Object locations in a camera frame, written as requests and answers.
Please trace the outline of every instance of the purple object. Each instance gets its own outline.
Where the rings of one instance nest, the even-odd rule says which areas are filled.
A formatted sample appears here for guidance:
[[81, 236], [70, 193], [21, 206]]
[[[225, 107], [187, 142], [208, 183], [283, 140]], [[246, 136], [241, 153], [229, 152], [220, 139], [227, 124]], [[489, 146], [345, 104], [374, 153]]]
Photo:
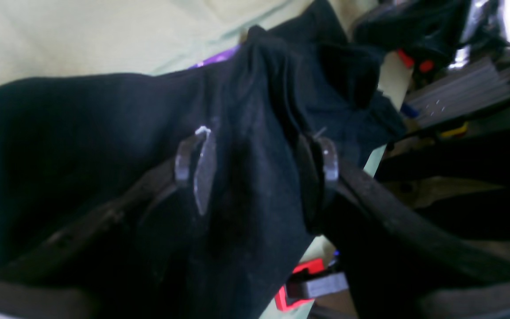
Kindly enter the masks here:
[[225, 50], [224, 52], [220, 52], [220, 53], [216, 54], [215, 56], [209, 57], [202, 62], [198, 62], [198, 63], [194, 64], [193, 66], [189, 67], [188, 69], [196, 69], [197, 67], [201, 67], [201, 66], [208, 65], [211, 63], [217, 63], [217, 62], [228, 60], [235, 54], [235, 52], [237, 52], [237, 50], [239, 50], [239, 47], [240, 47], [240, 45], [236, 45], [235, 47]]

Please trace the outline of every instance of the black cloth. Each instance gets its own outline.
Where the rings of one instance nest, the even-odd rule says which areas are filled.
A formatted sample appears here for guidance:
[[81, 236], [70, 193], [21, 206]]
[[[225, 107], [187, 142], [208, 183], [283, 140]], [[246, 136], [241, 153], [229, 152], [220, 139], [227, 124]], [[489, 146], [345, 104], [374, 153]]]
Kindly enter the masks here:
[[[169, 317], [258, 317], [312, 240], [291, 150], [297, 135], [325, 128], [342, 156], [363, 166], [404, 133], [376, 92], [383, 55], [346, 43], [328, 2], [316, 0], [268, 32], [250, 29], [235, 57], [200, 69], [0, 86], [0, 267], [122, 194], [206, 125], [218, 143], [207, 216], [179, 191], [144, 224], [128, 221], [125, 244], [103, 244], [85, 278], [100, 277], [122, 307], [122, 287], [136, 274], [116, 261], [130, 256], [144, 281], [162, 281], [150, 307]], [[95, 257], [105, 252], [114, 257]], [[144, 294], [130, 295], [138, 307], [128, 312], [145, 311]]]

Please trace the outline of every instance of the blue object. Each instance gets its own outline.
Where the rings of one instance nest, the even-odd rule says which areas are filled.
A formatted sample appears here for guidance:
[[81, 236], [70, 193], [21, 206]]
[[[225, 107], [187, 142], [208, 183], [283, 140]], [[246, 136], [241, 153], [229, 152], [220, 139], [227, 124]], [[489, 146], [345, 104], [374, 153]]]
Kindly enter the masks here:
[[418, 117], [420, 115], [420, 113], [416, 109], [413, 109], [413, 107], [411, 107], [407, 103], [402, 104], [401, 113], [403, 113], [403, 115], [410, 119], [414, 119], [415, 117]]

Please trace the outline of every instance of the red plastic part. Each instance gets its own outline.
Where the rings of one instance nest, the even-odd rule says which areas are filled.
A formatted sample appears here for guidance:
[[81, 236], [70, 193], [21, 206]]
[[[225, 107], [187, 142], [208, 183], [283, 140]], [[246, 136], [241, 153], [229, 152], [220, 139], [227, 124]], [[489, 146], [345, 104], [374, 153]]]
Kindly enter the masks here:
[[431, 60], [425, 60], [423, 63], [421, 63], [421, 64], [418, 66], [418, 69], [419, 69], [422, 73], [430, 72], [433, 68], [434, 68], [434, 62], [432, 62]]
[[414, 60], [410, 56], [408, 56], [405, 51], [402, 49], [397, 50], [398, 56], [401, 58], [401, 61], [405, 64], [409, 69], [414, 66]]
[[[301, 263], [300, 265], [296, 266], [292, 273], [296, 274], [305, 269], [308, 269], [308, 274], [317, 274], [320, 271], [324, 271], [324, 263], [320, 258], [313, 259], [309, 262]], [[279, 292], [275, 295], [275, 303], [277, 304], [277, 309], [283, 312], [291, 311], [292, 309], [300, 307], [305, 303], [309, 303], [312, 300], [314, 299], [301, 299], [289, 305], [287, 303], [287, 292], [285, 290], [285, 286], [281, 287]]]

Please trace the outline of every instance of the table surface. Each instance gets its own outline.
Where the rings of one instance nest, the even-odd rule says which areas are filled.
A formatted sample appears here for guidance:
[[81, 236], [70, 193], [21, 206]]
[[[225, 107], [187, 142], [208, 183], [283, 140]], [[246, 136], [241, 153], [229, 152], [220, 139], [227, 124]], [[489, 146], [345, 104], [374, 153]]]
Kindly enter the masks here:
[[[0, 85], [26, 77], [182, 70], [237, 45], [249, 26], [271, 28], [312, 0], [0, 0]], [[329, 0], [345, 30], [376, 0]], [[411, 72], [394, 53], [379, 89], [399, 108]], [[374, 175], [384, 147], [365, 170]], [[302, 262], [329, 262], [334, 247], [317, 237]], [[281, 313], [272, 300], [261, 318], [306, 318], [311, 304]]]

